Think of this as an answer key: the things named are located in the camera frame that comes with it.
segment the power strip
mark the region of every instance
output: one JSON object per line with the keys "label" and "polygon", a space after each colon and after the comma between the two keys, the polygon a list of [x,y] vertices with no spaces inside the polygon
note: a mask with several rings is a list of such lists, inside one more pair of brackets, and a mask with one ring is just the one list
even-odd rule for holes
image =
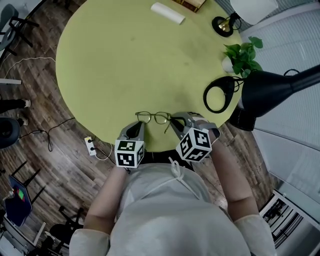
{"label": "power strip", "polygon": [[87,149],[89,151],[89,155],[90,156],[95,156],[97,154],[97,151],[94,149],[95,146],[94,146],[94,143],[92,142],[92,138],[91,137],[86,137],[86,138],[84,138],[84,141],[85,141],[86,147],[87,147]]}

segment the round table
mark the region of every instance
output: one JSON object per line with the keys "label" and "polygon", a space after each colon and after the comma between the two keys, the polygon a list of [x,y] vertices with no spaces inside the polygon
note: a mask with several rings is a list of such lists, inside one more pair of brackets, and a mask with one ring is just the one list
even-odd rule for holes
{"label": "round table", "polygon": [[[238,44],[212,28],[226,13],[207,0],[197,13],[172,0],[158,0],[185,16],[182,24],[150,10],[156,0],[88,0],[71,17],[59,40],[56,76],[72,114],[105,142],[115,143],[122,128],[137,121],[136,112],[191,111],[221,126],[232,114],[241,90],[220,114],[209,112],[203,92],[226,76],[221,63],[225,45]],[[208,94],[210,106],[221,109],[218,88]],[[179,139],[154,119],[146,125],[150,152],[175,149]]]}

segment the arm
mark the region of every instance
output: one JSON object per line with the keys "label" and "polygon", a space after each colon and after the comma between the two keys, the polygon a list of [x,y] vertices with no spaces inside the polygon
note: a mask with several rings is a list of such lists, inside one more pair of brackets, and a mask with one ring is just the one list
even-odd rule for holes
{"label": "arm", "polygon": [[113,167],[89,208],[84,221],[85,229],[111,234],[127,175],[126,169]]}
{"label": "arm", "polygon": [[257,203],[250,185],[228,148],[217,140],[212,145],[211,157],[228,203],[231,219],[236,221],[244,216],[258,215]]}

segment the white shirt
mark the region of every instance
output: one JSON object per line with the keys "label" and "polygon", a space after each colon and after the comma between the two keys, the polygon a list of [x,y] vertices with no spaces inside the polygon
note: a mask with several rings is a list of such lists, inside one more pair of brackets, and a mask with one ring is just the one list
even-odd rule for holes
{"label": "white shirt", "polygon": [[179,165],[144,164],[131,172],[109,236],[78,229],[70,256],[276,256],[259,215],[232,222],[210,202],[202,179]]}

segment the white sleeve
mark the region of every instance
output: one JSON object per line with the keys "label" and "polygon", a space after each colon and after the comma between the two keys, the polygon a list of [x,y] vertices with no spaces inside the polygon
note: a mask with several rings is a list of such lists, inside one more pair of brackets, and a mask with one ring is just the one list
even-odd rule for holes
{"label": "white sleeve", "polygon": [[77,229],[69,244],[70,256],[106,256],[110,247],[110,236],[92,229]]}
{"label": "white sleeve", "polygon": [[249,215],[234,222],[250,252],[255,256],[277,256],[269,225],[260,215]]}

